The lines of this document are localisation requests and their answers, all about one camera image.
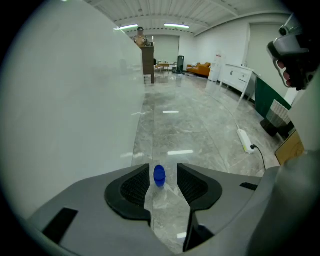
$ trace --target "wooden podium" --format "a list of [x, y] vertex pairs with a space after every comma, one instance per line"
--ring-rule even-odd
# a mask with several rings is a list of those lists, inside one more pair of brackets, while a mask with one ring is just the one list
[[143, 74], [151, 75], [151, 83], [155, 83], [154, 47], [142, 47]]

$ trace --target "cardboard box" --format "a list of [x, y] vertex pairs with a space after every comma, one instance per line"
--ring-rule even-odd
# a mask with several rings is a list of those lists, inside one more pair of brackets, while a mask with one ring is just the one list
[[297, 131], [293, 132], [289, 138], [278, 148], [275, 156], [280, 165], [283, 165], [287, 160], [296, 158], [305, 151]]

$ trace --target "white table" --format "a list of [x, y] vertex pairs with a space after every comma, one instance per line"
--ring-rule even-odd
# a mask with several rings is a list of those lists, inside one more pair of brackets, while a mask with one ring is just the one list
[[[225, 83], [226, 85], [231, 86], [238, 91], [242, 92], [241, 97], [239, 99], [239, 102], [243, 99], [245, 96], [246, 90], [248, 88], [248, 84], [250, 82], [250, 79], [252, 76], [259, 77], [257, 73], [251, 68], [244, 67], [244, 66], [237, 66], [232, 64], [226, 64], [222, 68], [222, 76], [221, 76], [221, 82], [220, 82], [220, 89], [222, 87], [222, 84]], [[253, 88], [250, 96], [248, 97], [248, 100], [252, 98], [252, 96], [255, 93], [255, 89]]]

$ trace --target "ceiling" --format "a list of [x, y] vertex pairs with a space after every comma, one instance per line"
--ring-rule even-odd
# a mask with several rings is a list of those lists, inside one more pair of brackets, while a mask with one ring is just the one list
[[[138, 24], [146, 35], [193, 35], [222, 23], [257, 15], [288, 14], [279, 0], [85, 0], [117, 26]], [[168, 28], [165, 23], [189, 29]], [[137, 28], [124, 30], [129, 36]]]

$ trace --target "marble floor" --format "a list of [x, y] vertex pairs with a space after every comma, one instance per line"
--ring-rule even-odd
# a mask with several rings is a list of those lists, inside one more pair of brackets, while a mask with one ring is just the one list
[[[208, 93], [206, 86], [205, 78], [171, 72], [156, 73], [155, 84], [145, 78], [132, 166], [150, 164], [150, 188], [144, 208], [151, 212], [155, 235], [174, 254], [182, 253], [190, 211], [177, 186], [178, 163], [262, 177], [261, 155], [259, 151], [244, 152], [236, 120], [262, 151], [266, 168], [279, 165], [274, 152], [281, 139], [264, 131], [262, 117], [253, 104], [242, 100], [238, 106], [238, 93], [219, 90], [215, 85]], [[156, 165], [165, 168], [163, 188], [156, 187], [153, 180]]]

